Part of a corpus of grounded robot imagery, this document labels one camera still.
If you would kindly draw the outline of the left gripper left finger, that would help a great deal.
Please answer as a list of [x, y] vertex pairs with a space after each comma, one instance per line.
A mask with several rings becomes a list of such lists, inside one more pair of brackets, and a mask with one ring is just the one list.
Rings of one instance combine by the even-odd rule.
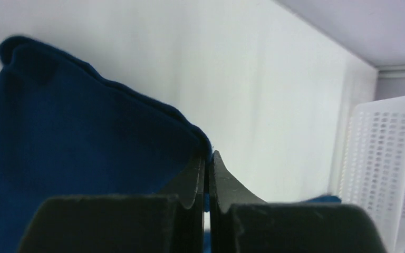
[[156, 194], [60, 196], [37, 210], [19, 252], [202, 252], [203, 158]]

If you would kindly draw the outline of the dark blue t shirt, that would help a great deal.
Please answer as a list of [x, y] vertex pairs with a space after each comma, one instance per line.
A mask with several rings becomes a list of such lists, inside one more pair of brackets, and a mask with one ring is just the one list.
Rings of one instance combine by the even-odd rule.
[[214, 151], [177, 109], [42, 42], [0, 44], [0, 252], [19, 252], [49, 198], [156, 194]]

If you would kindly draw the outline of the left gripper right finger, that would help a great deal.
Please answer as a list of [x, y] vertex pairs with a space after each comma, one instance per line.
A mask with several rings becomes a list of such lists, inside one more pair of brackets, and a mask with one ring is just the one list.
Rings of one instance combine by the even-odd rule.
[[267, 203], [226, 168], [208, 170], [212, 252], [385, 252], [371, 218], [355, 205], [320, 200]]

